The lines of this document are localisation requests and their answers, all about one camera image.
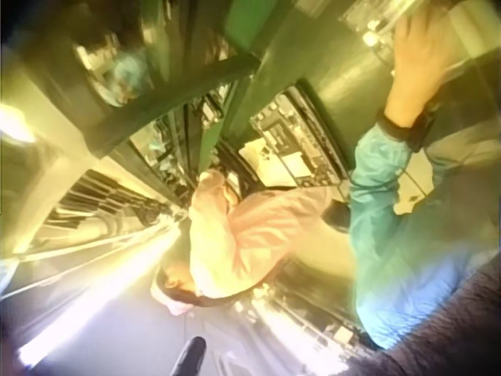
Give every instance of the woman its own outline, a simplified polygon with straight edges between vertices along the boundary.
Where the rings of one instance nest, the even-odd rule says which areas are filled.
[[[329,187],[271,189],[239,202],[221,172],[203,173],[191,223],[182,224],[189,239],[166,254],[153,296],[172,314],[232,301],[269,277],[323,214],[332,216],[331,204]]]

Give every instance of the bright light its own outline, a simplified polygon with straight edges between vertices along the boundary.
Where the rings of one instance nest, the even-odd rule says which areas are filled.
[[[21,347],[20,360],[26,366],[34,367],[56,347],[76,335],[105,304],[155,266],[180,233],[179,228],[175,227],[168,233],[139,246],[133,256],[112,273],[99,279],[55,322]]]
[[[24,114],[14,107],[0,103],[0,131],[23,143],[34,143],[34,136],[26,126]]]
[[[376,27],[381,23],[381,21],[378,21],[378,20],[371,20],[369,21],[369,23],[367,24],[367,28],[369,30],[372,30],[372,31],[375,31],[376,30]]]
[[[372,47],[379,42],[379,36],[373,31],[367,31],[362,38],[369,47]]]
[[[263,299],[266,296],[266,290],[264,288],[255,288],[254,297],[256,299]]]
[[[235,307],[235,310],[238,313],[242,313],[243,312],[243,305],[242,305],[241,302],[236,302],[233,306]]]
[[[285,313],[270,309],[262,300],[253,300],[251,304],[275,337],[310,371],[318,376],[328,376],[348,369],[340,358],[344,351],[340,345],[335,342],[320,345],[317,338],[307,334]]]

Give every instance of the pink shirt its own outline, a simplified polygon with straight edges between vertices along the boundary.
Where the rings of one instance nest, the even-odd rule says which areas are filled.
[[[330,202],[328,187],[268,190],[229,210],[225,177],[204,172],[189,209],[190,272],[197,293],[223,298],[254,286],[293,250]]]

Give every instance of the fluorescent light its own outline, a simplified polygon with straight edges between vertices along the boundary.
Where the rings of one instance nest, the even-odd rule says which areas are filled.
[[[116,298],[155,266],[180,233],[179,228],[175,227],[168,233],[139,246],[133,256],[112,273],[99,279],[56,321],[21,347],[19,349],[21,362],[28,367],[34,367],[56,347],[76,335],[111,299]]]
[[[14,107],[0,103],[0,131],[23,143],[34,143],[34,136],[26,126],[24,114]]]

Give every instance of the dark hair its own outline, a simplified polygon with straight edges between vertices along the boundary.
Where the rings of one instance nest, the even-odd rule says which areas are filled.
[[[351,211],[347,203],[332,200],[330,206],[323,212],[322,219],[333,229],[341,233],[348,233]]]
[[[190,291],[182,290],[180,288],[165,287],[165,282],[168,279],[168,275],[163,270],[159,271],[156,278],[157,278],[157,286],[170,299],[175,300],[176,302],[182,302],[196,307],[223,306],[226,303],[236,301],[242,295],[242,293],[239,293],[237,295],[232,295],[227,298],[219,298],[219,299],[208,298],[207,296],[197,296]]]

